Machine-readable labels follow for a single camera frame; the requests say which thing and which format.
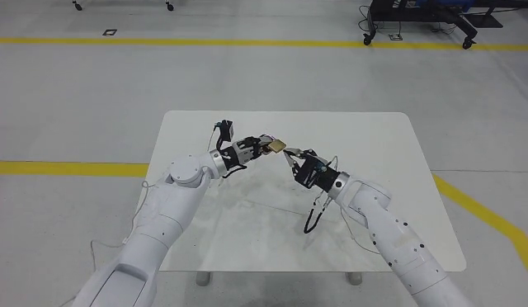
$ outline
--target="concrete floor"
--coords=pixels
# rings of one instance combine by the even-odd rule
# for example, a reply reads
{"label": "concrete floor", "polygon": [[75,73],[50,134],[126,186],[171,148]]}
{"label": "concrete floor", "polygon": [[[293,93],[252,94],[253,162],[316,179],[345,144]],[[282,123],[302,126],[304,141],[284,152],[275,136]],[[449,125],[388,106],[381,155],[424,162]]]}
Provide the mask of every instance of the concrete floor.
{"label": "concrete floor", "polygon": [[[369,1],[0,0],[0,37],[359,40]],[[525,44],[528,12],[477,42]],[[379,41],[398,25],[386,24]],[[407,42],[460,43],[403,24]],[[0,159],[147,163],[169,110],[401,111],[431,170],[528,231],[528,54],[372,48],[0,44]],[[141,179],[0,177],[0,306],[56,306],[91,272],[88,243],[127,234]],[[528,273],[508,239],[445,207],[468,262],[452,277],[479,306],[523,306]],[[99,264],[116,251],[97,248]],[[409,306],[392,273],[159,277],[155,306]]]}

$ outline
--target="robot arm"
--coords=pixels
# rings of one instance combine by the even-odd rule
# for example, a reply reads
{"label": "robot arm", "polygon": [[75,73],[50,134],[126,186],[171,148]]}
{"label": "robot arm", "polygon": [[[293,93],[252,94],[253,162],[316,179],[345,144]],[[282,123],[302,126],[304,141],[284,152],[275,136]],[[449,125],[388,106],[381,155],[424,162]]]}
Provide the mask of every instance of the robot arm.
{"label": "robot arm", "polygon": [[79,291],[73,307],[144,307],[153,303],[156,277],[168,249],[187,229],[211,180],[244,169],[244,164],[284,148],[268,135],[247,137],[222,149],[233,135],[223,120],[216,149],[174,159],[151,188],[138,213],[137,226],[110,263],[97,270]]}
{"label": "robot arm", "polygon": [[[391,200],[388,191],[373,182],[330,168],[330,163],[311,149],[285,149],[284,153],[298,183],[307,188],[320,187],[328,194],[324,207],[335,201],[348,216],[369,230],[372,243],[420,307],[473,306],[409,223],[388,212]],[[294,157],[304,160],[302,165]],[[345,205],[344,197],[355,182],[361,186]],[[311,231],[307,227],[308,222],[305,233]]]}

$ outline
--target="black cable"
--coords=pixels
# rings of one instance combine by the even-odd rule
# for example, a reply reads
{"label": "black cable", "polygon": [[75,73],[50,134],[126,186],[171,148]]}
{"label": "black cable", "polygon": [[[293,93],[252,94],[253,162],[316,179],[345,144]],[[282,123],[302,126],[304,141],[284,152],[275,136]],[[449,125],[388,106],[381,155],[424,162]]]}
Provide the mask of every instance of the black cable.
{"label": "black cable", "polygon": [[314,210],[315,210],[315,202],[313,203],[313,207],[312,207],[312,210],[310,211],[310,215],[308,216],[308,219],[306,220],[306,223],[304,224],[304,233],[305,234],[309,234],[312,232],[312,230],[314,230],[314,228],[317,226],[317,223],[319,222],[319,219],[321,219],[321,215],[323,215],[323,212],[324,212],[324,208],[323,210],[321,210],[321,212],[319,212],[319,215],[317,216],[317,219],[315,219],[315,223],[313,224],[313,226],[311,226],[310,228],[308,228],[308,225],[310,224],[310,220],[312,219],[312,215],[314,215]]}
{"label": "black cable", "polygon": [[233,174],[234,172],[238,172],[238,171],[242,171],[243,169],[246,169],[248,167],[244,166],[244,165],[240,165],[239,168],[235,169],[234,171],[231,171],[229,172],[227,175],[223,176],[223,178],[228,178],[231,176],[231,174]]}
{"label": "black cable", "polygon": [[[499,12],[516,12],[517,10],[521,10],[525,8],[513,8],[513,9],[506,9],[506,10],[497,10],[493,11],[492,13],[499,13]],[[471,12],[471,13],[465,13],[463,16],[472,16],[472,15],[484,15],[487,12]]]}
{"label": "black cable", "polygon": [[[363,27],[361,27],[361,23],[362,23],[363,21],[367,21],[366,14],[364,14],[363,11],[361,10],[363,7],[367,8],[367,9],[370,9],[369,6],[365,6],[365,5],[359,7],[360,13],[361,13],[361,15],[363,16],[364,19],[362,19],[361,21],[358,21],[358,22],[357,22],[357,25],[359,26],[359,28],[360,28],[362,31],[364,31],[364,32],[370,32],[370,30],[368,30],[368,28],[367,28],[367,29],[364,29]],[[373,24],[374,24],[374,30],[377,31],[377,30],[378,30],[378,24],[376,24],[376,23],[374,23],[374,22],[373,22]]]}

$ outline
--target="white table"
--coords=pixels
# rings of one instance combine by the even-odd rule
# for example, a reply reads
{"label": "white table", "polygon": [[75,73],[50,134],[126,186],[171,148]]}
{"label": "white table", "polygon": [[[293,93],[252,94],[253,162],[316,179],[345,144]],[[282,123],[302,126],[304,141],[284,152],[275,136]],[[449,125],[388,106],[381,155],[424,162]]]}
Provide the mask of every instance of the white table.
{"label": "white table", "polygon": [[[222,119],[233,121],[233,140],[269,134],[289,147],[313,149],[328,160],[338,155],[339,169],[393,193],[389,211],[411,224],[446,271],[465,269],[464,255],[406,115],[169,111],[147,180],[155,182],[177,155],[204,153],[213,124]],[[351,239],[334,203],[318,227],[303,234],[318,193],[316,187],[307,190],[294,181],[283,154],[261,157],[247,170],[211,184],[191,226],[169,250],[160,270],[390,272],[380,255]],[[367,230],[348,220],[357,241],[373,248]]]}

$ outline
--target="cart wheel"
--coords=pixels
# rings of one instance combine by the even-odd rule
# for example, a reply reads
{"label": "cart wheel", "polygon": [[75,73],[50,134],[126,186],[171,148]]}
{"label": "cart wheel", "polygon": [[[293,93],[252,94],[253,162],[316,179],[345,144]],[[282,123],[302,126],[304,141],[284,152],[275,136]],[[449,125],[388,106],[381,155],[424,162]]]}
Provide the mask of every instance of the cart wheel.
{"label": "cart wheel", "polygon": [[464,48],[465,50],[468,50],[469,48],[471,48],[473,43],[474,43],[473,40],[471,40],[469,38],[465,38],[464,39],[464,43],[462,44],[462,48]]}

